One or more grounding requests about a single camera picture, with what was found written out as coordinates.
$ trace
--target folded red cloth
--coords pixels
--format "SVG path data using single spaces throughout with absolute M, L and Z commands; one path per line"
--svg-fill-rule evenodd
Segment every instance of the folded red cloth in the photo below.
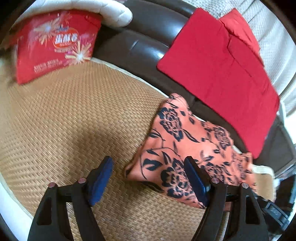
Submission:
M 254 52 L 220 21 L 198 8 L 157 67 L 228 121 L 259 156 L 279 97 Z
M 251 28 L 244 19 L 244 17 L 237 11 L 237 9 L 231 10 L 229 13 L 219 18 L 228 32 L 242 40 L 248 47 L 253 50 L 257 55 L 261 63 L 263 61 L 259 55 L 260 46 L 255 38 Z

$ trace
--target floral fabric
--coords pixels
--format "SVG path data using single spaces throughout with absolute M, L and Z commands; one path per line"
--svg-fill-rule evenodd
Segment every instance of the floral fabric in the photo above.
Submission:
M 26 84 L 51 71 L 91 59 L 102 16 L 58 10 L 24 20 L 11 39 L 16 49 L 16 81 Z
M 230 185 L 246 182 L 256 191 L 251 153 L 238 154 L 232 145 L 227 130 L 196 119 L 185 99 L 172 94 L 158 111 L 125 176 L 179 202 L 203 208 L 184 171 L 187 156 L 192 156 L 211 177 Z

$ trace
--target black clamp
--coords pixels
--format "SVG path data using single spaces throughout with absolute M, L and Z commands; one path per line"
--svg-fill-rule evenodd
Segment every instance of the black clamp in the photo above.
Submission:
M 34 216 L 28 241 L 74 241 L 66 203 L 72 202 L 77 225 L 83 241 L 105 240 L 91 210 L 105 190 L 112 173 L 112 158 L 106 156 L 100 166 L 87 178 L 58 187 L 50 183 Z
M 210 178 L 191 156 L 185 158 L 184 169 L 197 199 L 207 207 L 192 241 L 216 239 L 225 202 L 231 202 L 231 210 L 224 240 L 268 241 L 269 233 L 281 234 L 288 226 L 287 215 L 247 183 L 232 186 Z
M 62 187 L 50 183 L 34 216 L 28 241 L 74 241 L 66 202 L 73 203 L 83 241 L 105 240 L 91 206 L 101 199 L 112 167 L 112 159 L 107 156 L 87 178 Z M 198 200 L 207 207 L 192 241 L 216 239 L 225 202 L 231 202 L 231 210 L 224 240 L 268 241 L 268 231 L 280 234 L 287 227 L 287 215 L 270 200 L 256 196 L 248 184 L 237 187 L 210 178 L 190 156 L 185 158 L 184 169 Z

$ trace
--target red pillowcase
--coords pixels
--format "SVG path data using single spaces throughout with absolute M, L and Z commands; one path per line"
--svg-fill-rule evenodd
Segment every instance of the red pillowcase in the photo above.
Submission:
M 101 16 L 80 10 L 54 11 L 36 15 L 22 25 L 16 41 L 19 84 L 90 60 Z

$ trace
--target red cloth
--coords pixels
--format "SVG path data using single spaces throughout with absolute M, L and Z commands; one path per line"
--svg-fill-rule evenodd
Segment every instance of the red cloth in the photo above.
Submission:
M 82 10 L 54 11 L 25 20 L 17 38 L 19 84 L 90 60 L 101 16 Z
M 228 32 L 238 37 L 246 45 L 248 45 L 249 48 L 254 51 L 254 53 L 257 55 L 257 57 L 263 64 L 263 61 L 259 55 L 260 47 L 257 42 L 257 39 L 255 38 L 248 23 L 246 22 L 244 17 L 239 13 L 239 11 L 237 11 L 234 8 L 229 13 L 219 18 L 219 21 L 221 21 L 224 24 Z
M 198 8 L 157 67 L 228 121 L 259 156 L 279 97 L 260 60 L 220 21 Z

